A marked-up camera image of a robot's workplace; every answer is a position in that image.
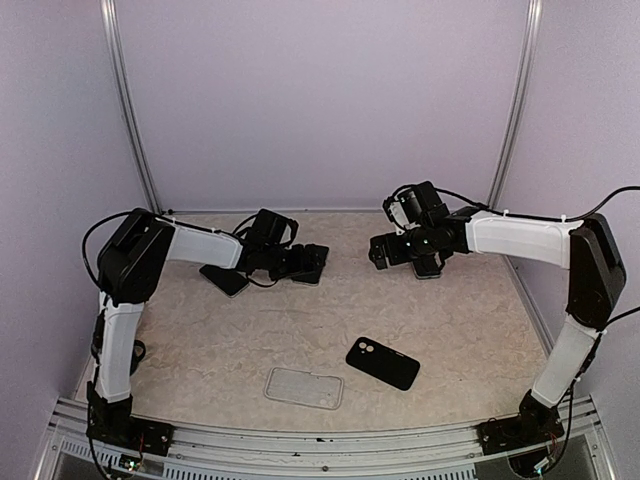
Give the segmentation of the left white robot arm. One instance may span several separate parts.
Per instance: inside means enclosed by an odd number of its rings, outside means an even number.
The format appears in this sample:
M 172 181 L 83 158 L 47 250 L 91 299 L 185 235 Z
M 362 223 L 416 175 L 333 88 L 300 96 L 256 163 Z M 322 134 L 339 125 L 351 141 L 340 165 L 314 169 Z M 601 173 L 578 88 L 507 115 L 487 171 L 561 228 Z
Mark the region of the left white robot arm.
M 87 435 L 129 449 L 167 445 L 169 424 L 131 414 L 130 377 L 140 362 L 135 352 L 138 324 L 155 293 L 166 263 L 197 264 L 201 274 L 228 296 L 264 271 L 268 284 L 290 279 L 318 284 L 329 249 L 298 244 L 297 221 L 261 209 L 227 232 L 155 214 L 143 208 L 121 212 L 121 224 L 87 269 L 99 290 L 100 311 L 91 345 L 94 378 L 87 387 Z

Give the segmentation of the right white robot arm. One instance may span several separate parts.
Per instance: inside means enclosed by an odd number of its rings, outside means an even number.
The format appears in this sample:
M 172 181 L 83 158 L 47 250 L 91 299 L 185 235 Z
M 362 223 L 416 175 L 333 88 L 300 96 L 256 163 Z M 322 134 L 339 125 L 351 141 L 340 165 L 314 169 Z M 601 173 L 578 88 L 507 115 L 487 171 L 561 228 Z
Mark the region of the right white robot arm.
M 488 420 L 478 431 L 485 448 L 532 444 L 565 432 L 558 407 L 586 373 L 607 328 L 627 272 L 608 220 L 598 209 L 548 217 L 498 211 L 466 199 L 451 210 L 449 191 L 425 181 L 397 188 L 382 203 L 393 229 L 369 240 L 378 270 L 409 264 L 423 279 L 437 278 L 456 254 L 498 255 L 549 265 L 566 276 L 564 320 L 546 363 L 515 415 Z

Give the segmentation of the black phone case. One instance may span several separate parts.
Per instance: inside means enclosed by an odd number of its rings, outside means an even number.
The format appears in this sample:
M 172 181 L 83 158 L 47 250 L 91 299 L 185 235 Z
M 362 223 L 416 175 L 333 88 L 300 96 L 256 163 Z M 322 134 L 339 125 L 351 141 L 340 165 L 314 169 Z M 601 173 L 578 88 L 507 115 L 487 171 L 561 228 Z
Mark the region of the black phone case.
M 359 337 L 345 357 L 352 368 L 400 391 L 408 391 L 419 371 L 420 362 L 367 337 Z

